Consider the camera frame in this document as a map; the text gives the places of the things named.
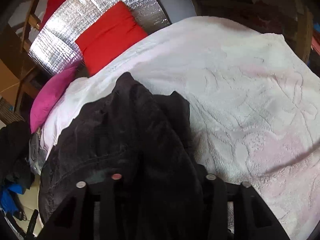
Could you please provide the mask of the wooden stair railing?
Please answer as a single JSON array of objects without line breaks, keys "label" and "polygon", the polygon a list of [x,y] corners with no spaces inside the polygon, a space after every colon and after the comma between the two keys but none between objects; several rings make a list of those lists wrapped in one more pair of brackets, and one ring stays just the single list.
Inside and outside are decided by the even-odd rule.
[{"label": "wooden stair railing", "polygon": [[32,42],[29,40],[31,28],[40,29],[41,20],[36,16],[35,11],[40,0],[31,0],[30,7],[25,17],[23,31],[21,35],[20,51],[29,51]]}]

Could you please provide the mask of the cream leather sofa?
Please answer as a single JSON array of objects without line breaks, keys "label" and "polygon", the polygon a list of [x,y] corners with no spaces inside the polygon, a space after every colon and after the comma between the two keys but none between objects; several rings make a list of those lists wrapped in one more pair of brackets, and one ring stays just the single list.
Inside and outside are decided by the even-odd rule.
[{"label": "cream leather sofa", "polygon": [[30,189],[26,189],[24,194],[14,194],[14,200],[16,205],[23,210],[24,220],[18,220],[14,217],[17,225],[24,231],[27,232],[30,219],[33,215],[34,210],[38,210],[38,197],[40,189],[40,176],[35,175],[34,182]]}]

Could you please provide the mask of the pink pillow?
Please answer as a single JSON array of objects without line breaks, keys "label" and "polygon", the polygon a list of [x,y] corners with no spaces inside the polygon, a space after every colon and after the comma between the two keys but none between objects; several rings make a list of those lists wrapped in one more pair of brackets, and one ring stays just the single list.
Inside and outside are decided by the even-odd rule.
[{"label": "pink pillow", "polygon": [[35,133],[41,127],[50,111],[74,80],[77,65],[70,66],[54,75],[36,96],[30,111],[30,130]]}]

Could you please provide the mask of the silver foil insulation board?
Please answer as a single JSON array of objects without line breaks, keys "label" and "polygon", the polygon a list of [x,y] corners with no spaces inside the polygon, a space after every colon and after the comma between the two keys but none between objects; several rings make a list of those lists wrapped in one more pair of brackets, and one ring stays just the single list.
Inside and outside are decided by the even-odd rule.
[{"label": "silver foil insulation board", "polygon": [[50,76],[81,61],[76,39],[119,1],[129,7],[148,34],[171,24],[157,0],[66,0],[38,33],[29,56]]}]

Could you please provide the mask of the brown wooden pillar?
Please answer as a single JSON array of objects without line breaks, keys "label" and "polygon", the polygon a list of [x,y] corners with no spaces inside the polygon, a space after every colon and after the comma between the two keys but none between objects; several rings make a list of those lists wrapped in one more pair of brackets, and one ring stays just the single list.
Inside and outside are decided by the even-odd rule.
[{"label": "brown wooden pillar", "polygon": [[25,51],[21,40],[10,25],[1,32],[1,96],[12,105],[20,106],[23,94],[36,98],[39,90],[30,82],[39,72]]}]

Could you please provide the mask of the wooden side table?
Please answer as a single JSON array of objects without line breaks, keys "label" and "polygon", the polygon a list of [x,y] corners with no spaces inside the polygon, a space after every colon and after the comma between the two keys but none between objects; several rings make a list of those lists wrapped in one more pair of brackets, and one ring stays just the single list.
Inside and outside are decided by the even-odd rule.
[{"label": "wooden side table", "polygon": [[197,16],[238,22],[260,33],[275,33],[305,63],[319,65],[319,0],[191,0]]}]

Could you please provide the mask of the grey folded garment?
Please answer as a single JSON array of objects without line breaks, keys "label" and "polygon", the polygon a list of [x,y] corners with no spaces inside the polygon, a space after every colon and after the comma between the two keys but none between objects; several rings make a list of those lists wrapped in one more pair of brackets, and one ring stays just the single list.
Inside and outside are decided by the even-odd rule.
[{"label": "grey folded garment", "polygon": [[34,174],[41,175],[46,162],[47,151],[40,145],[39,133],[34,133],[29,140],[29,165]]}]

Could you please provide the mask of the black quilted jacket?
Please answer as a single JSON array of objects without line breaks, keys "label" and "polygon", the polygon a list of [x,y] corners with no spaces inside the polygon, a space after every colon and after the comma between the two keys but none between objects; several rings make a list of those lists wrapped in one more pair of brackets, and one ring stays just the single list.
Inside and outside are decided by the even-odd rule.
[{"label": "black quilted jacket", "polygon": [[130,73],[85,104],[46,160],[39,194],[47,224],[76,183],[95,186],[103,239],[195,239],[203,222],[190,105],[152,94]]}]

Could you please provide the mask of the white embossed bed blanket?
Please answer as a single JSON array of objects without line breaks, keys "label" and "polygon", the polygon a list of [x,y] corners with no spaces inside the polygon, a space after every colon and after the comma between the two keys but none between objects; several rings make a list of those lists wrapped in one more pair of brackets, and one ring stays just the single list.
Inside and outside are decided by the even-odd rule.
[{"label": "white embossed bed blanket", "polygon": [[51,150],[81,107],[130,72],[154,94],[190,103],[196,160],[225,181],[249,181],[291,239],[319,223],[319,77],[283,36],[224,18],[191,17],[141,40],[67,88],[45,122]]}]

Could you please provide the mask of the black coat pile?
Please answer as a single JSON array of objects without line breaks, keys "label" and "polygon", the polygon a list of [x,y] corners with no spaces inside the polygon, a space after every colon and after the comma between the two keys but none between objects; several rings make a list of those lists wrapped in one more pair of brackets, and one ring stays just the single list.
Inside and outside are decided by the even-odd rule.
[{"label": "black coat pile", "polygon": [[29,125],[15,121],[1,128],[1,184],[11,182],[30,189],[35,175],[29,164]]}]

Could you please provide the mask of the red cushion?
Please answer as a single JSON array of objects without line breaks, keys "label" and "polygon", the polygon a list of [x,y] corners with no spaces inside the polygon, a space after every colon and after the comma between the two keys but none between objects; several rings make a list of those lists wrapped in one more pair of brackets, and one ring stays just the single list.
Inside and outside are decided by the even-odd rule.
[{"label": "red cushion", "polygon": [[128,6],[119,1],[77,39],[90,76],[97,74],[124,51],[148,36]]}]

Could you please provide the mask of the blue jacket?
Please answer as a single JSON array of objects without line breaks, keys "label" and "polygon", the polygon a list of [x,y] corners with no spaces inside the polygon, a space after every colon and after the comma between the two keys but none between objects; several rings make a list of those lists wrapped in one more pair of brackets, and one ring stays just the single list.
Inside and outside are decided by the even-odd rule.
[{"label": "blue jacket", "polygon": [[18,194],[24,194],[24,189],[20,184],[1,186],[1,208],[5,213],[11,215],[23,213]]}]

